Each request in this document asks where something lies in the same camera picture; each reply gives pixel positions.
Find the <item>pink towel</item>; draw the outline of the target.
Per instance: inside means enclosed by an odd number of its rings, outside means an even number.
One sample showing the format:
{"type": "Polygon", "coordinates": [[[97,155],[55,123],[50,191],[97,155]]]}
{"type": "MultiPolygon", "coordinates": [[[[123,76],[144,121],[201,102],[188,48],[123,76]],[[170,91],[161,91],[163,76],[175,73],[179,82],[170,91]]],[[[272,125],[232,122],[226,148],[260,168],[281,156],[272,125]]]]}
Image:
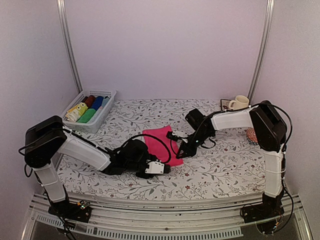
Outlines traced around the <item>pink towel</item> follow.
{"type": "MultiPolygon", "coordinates": [[[[142,131],[142,133],[160,139],[167,146],[171,154],[170,161],[167,164],[169,164],[171,167],[176,167],[182,165],[184,160],[182,158],[176,158],[175,153],[178,151],[178,145],[174,141],[172,141],[170,144],[170,139],[167,138],[167,133],[171,131],[172,128],[167,125],[157,129],[145,129],[142,131]]],[[[143,138],[150,154],[155,155],[159,160],[161,160],[162,163],[168,160],[169,153],[162,143],[149,136],[144,136],[143,138]]]]}

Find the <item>green and cream patterned towel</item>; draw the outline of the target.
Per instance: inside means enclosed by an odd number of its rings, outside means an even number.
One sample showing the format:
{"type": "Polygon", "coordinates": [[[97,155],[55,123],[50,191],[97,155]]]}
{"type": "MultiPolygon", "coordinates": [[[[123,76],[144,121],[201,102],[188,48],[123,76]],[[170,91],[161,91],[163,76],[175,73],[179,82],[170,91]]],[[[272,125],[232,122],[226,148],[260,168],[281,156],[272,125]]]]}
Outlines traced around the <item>green and cream patterned towel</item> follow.
{"type": "Polygon", "coordinates": [[[70,122],[77,122],[81,116],[86,112],[88,106],[84,102],[80,102],[75,107],[69,109],[65,114],[65,117],[70,122]]]}

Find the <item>floral tablecloth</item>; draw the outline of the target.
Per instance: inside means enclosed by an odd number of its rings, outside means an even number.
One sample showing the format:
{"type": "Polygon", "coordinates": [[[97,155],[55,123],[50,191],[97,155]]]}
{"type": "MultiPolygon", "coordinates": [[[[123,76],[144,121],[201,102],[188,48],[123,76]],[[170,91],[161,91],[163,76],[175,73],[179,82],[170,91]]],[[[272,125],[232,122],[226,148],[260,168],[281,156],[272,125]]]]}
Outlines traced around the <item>floral tablecloth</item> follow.
{"type": "MultiPolygon", "coordinates": [[[[218,111],[220,103],[209,99],[116,100],[99,130],[82,136],[115,149],[144,130],[169,126],[191,134],[185,116],[195,108],[208,115],[218,111]]],[[[130,171],[106,175],[67,155],[57,164],[57,174],[68,192],[106,198],[183,201],[261,194],[269,188],[271,175],[266,172],[263,151],[249,143],[246,131],[218,131],[195,156],[185,158],[170,173],[149,179],[130,171]]]]}

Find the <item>patterned square coaster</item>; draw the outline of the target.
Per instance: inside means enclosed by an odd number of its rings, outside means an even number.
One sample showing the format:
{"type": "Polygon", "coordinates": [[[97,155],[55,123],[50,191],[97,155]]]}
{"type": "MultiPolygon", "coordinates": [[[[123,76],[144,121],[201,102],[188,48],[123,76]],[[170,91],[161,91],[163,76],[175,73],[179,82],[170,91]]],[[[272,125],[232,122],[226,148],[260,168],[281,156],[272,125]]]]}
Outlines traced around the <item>patterned square coaster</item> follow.
{"type": "Polygon", "coordinates": [[[230,100],[230,99],[221,99],[220,100],[220,109],[222,111],[230,110],[234,111],[237,109],[236,107],[236,101],[235,100],[230,100]]]}

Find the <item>green rolled towel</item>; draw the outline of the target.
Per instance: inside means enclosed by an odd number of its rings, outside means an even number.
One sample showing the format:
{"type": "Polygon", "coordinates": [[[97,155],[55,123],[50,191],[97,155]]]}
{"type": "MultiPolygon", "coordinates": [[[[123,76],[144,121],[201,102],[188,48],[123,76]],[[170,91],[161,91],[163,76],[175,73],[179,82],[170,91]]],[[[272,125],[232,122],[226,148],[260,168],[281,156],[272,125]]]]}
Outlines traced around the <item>green rolled towel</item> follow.
{"type": "Polygon", "coordinates": [[[77,123],[86,124],[96,113],[96,110],[88,108],[84,114],[77,120],[77,123]]]}

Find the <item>light blue rolled towel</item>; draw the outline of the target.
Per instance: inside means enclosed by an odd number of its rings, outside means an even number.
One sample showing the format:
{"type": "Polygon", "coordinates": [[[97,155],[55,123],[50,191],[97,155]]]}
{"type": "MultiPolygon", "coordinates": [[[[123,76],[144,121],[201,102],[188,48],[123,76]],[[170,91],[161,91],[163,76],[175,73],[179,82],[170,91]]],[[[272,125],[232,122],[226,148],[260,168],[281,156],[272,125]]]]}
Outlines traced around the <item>light blue rolled towel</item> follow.
{"type": "Polygon", "coordinates": [[[107,103],[109,102],[110,97],[106,96],[103,98],[102,102],[101,102],[101,106],[98,108],[98,111],[102,111],[103,108],[107,105],[107,103]]]}

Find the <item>white plastic basket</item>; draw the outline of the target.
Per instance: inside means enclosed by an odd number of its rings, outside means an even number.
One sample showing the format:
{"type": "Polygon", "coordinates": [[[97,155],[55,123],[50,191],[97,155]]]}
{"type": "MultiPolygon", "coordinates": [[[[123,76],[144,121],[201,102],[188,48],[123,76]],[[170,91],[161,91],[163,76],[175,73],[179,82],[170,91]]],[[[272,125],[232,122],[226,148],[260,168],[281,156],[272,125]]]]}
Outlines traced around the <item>white plastic basket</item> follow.
{"type": "Polygon", "coordinates": [[[68,128],[85,133],[96,133],[113,107],[115,90],[83,90],[61,115],[68,128]]]}

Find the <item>cream ceramic mug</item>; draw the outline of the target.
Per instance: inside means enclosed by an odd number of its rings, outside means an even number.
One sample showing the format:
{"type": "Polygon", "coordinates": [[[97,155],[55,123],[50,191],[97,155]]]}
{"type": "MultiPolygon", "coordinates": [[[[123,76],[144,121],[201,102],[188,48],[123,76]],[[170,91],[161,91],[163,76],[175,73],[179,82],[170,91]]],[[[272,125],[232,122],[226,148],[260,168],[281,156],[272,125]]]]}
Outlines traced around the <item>cream ceramic mug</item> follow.
{"type": "Polygon", "coordinates": [[[237,95],[235,99],[231,100],[228,104],[230,110],[240,110],[249,106],[250,100],[243,95],[237,95]]]}

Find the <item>brown rolled towel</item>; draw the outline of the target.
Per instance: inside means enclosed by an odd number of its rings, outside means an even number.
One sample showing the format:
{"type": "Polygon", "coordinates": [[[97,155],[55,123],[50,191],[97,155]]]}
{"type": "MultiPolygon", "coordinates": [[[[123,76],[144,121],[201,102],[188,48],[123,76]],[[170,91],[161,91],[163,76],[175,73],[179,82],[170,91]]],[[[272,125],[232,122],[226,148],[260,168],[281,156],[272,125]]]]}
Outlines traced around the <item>brown rolled towel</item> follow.
{"type": "Polygon", "coordinates": [[[96,97],[93,95],[90,95],[85,99],[84,103],[88,108],[91,108],[95,100],[96,100],[96,97]]]}

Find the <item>right robot arm white sleeve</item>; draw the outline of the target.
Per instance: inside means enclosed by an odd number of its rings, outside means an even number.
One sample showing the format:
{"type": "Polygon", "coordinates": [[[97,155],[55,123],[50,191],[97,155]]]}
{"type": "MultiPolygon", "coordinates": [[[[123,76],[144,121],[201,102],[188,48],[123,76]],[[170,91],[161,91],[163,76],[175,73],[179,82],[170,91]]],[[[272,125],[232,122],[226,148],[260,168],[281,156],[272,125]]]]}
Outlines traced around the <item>right robot arm white sleeve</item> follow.
{"type": "Polygon", "coordinates": [[[244,206],[240,214],[246,223],[284,214],[282,197],[285,187],[287,143],[293,126],[287,125],[282,115],[286,112],[268,100],[238,110],[221,110],[203,115],[197,108],[185,117],[194,132],[216,133],[226,129],[253,128],[265,162],[265,188],[262,202],[244,206]]]}

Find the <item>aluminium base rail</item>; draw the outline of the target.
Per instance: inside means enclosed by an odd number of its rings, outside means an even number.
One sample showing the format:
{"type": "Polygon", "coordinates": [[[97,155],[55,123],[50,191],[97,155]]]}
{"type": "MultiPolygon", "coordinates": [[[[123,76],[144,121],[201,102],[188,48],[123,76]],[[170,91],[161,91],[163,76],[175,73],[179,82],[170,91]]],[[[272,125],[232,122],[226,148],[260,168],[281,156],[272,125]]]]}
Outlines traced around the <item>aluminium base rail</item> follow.
{"type": "Polygon", "coordinates": [[[132,200],[70,193],[72,202],[90,202],[88,223],[74,222],[78,240],[311,240],[306,213],[298,195],[282,198],[279,232],[265,235],[261,223],[244,222],[243,207],[261,202],[250,194],[203,200],[132,200]]]}

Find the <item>right aluminium frame post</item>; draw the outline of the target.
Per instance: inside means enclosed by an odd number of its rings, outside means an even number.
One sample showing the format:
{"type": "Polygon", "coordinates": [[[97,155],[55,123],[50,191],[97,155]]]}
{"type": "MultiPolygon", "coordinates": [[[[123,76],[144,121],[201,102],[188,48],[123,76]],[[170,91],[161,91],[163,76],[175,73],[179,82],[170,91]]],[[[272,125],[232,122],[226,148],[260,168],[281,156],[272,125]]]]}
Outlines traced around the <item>right aluminium frame post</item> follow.
{"type": "Polygon", "coordinates": [[[268,44],[269,34],[272,26],[272,19],[273,19],[273,12],[274,12],[274,6],[275,6],[275,0],[267,0],[266,1],[266,10],[265,10],[265,16],[264,16],[264,23],[263,23],[263,29],[262,29],[262,36],[259,46],[259,51],[252,75],[252,80],[248,92],[248,99],[250,102],[253,101],[255,91],[258,85],[258,81],[260,78],[260,73],[263,66],[264,56],[268,44]]]}

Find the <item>aluminium frame post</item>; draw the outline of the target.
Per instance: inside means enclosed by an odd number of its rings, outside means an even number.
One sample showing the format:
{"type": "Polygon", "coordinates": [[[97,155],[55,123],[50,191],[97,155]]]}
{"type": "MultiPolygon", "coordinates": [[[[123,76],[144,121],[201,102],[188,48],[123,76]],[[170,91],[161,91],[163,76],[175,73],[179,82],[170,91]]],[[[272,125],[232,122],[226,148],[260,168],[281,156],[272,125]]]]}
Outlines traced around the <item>aluminium frame post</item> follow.
{"type": "Polygon", "coordinates": [[[265,10],[265,16],[264,16],[264,23],[263,23],[263,29],[262,29],[262,36],[259,46],[259,51],[252,75],[252,80],[248,92],[248,99],[250,102],[253,101],[255,91],[258,85],[258,81],[260,78],[260,73],[263,66],[264,56],[268,44],[269,34],[272,26],[272,19],[273,19],[273,12],[274,12],[274,6],[275,6],[275,0],[267,0],[266,1],[266,10],[265,10]]]}
{"type": "Polygon", "coordinates": [[[57,10],[60,21],[60,26],[63,35],[63,41],[66,48],[66,53],[68,57],[68,61],[71,68],[71,73],[73,76],[74,84],[78,93],[83,90],[82,83],[79,76],[79,71],[77,68],[76,58],[73,51],[72,40],[68,25],[67,11],[66,11],[66,1],[65,0],[57,0],[57,10]]]}

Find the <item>left aluminium frame post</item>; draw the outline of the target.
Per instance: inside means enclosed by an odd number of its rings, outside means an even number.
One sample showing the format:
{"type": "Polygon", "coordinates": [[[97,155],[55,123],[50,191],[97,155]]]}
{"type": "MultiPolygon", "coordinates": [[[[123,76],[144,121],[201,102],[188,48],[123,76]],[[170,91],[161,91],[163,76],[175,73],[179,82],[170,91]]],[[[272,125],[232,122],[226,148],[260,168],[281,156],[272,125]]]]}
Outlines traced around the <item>left aluminium frame post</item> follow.
{"type": "Polygon", "coordinates": [[[71,73],[73,76],[74,84],[78,93],[83,90],[82,83],[79,76],[79,71],[77,68],[76,58],[73,51],[72,40],[68,25],[67,11],[66,11],[66,1],[65,0],[57,0],[57,10],[60,21],[60,26],[63,35],[63,41],[66,48],[66,53],[68,57],[68,61],[71,68],[71,73]]]}

